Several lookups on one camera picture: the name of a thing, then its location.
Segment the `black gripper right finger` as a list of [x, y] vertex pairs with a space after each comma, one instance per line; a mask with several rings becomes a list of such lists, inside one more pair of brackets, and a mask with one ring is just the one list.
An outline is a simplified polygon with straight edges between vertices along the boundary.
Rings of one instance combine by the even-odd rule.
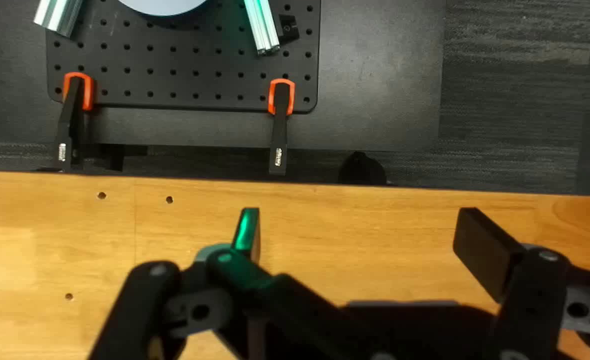
[[590, 348], [590, 270], [551, 248], [521, 243], [478, 207], [458, 212], [453, 254], [497, 304], [483, 360], [557, 360], [560, 331]]

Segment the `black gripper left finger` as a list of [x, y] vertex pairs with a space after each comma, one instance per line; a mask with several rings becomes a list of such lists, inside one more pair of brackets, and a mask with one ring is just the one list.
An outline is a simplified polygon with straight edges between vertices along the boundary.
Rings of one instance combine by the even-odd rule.
[[178, 360], [190, 336], [214, 331], [238, 360], [287, 360], [283, 333], [214, 276], [207, 258], [220, 250], [257, 259], [257, 207], [243, 207], [232, 241], [205, 246], [185, 270], [167, 259], [133, 266], [87, 358]]

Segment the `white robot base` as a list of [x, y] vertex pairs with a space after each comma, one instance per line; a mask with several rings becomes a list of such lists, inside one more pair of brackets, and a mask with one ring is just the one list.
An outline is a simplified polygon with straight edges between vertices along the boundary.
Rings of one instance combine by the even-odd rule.
[[156, 18], [182, 16], [199, 7], [205, 0], [118, 0], [125, 7]]

